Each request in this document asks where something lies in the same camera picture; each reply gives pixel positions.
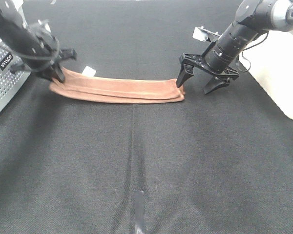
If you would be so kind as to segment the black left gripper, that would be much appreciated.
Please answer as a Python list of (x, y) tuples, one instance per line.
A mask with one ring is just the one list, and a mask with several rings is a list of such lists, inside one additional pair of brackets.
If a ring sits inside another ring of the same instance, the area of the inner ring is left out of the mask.
[[(49, 57), (17, 55), (21, 58), (22, 62), (17, 62), (10, 66), (9, 71), (12, 74), (15, 74), (17, 71), (34, 72), (39, 78), (52, 81), (54, 77), (60, 83), (65, 81), (65, 76), (59, 63), (68, 59), (77, 59), (77, 52), (72, 48), (59, 49)], [(54, 68), (54, 73), (48, 71), (52, 68)]]

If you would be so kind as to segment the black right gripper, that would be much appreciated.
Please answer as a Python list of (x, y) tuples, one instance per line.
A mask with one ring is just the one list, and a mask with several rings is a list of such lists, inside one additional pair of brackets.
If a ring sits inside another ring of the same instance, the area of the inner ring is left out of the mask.
[(202, 55), (186, 54), (180, 56), (181, 69), (176, 80), (176, 87), (180, 88), (188, 79), (194, 76), (193, 68), (197, 67), (214, 77), (204, 87), (204, 94), (207, 95), (219, 88), (230, 85), (230, 78), (236, 80), (239, 72), (229, 66), (220, 67), (219, 70), (212, 69)]

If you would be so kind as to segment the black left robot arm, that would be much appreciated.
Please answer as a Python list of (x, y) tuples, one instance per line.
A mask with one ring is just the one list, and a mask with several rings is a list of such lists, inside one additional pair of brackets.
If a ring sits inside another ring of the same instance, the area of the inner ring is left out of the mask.
[(74, 49), (62, 49), (48, 29), (48, 21), (27, 24), (21, 6), (13, 0), (0, 0), (0, 39), (21, 62), (11, 65), (10, 72), (28, 71), (38, 77), (63, 83), (60, 63), (77, 59)]

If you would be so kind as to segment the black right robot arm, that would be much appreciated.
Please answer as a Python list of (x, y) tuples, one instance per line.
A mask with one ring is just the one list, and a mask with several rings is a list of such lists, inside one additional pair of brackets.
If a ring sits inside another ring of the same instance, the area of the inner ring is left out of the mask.
[(247, 45), (269, 31), (289, 32), (293, 30), (293, 0), (244, 0), (239, 5), (234, 21), (223, 34), (197, 27), (193, 37), (210, 42), (203, 54), (180, 56), (181, 69), (176, 86), (181, 87), (191, 78), (195, 67), (212, 75), (204, 87), (208, 94), (229, 86), (230, 80), (239, 77), (230, 64), (247, 50)]

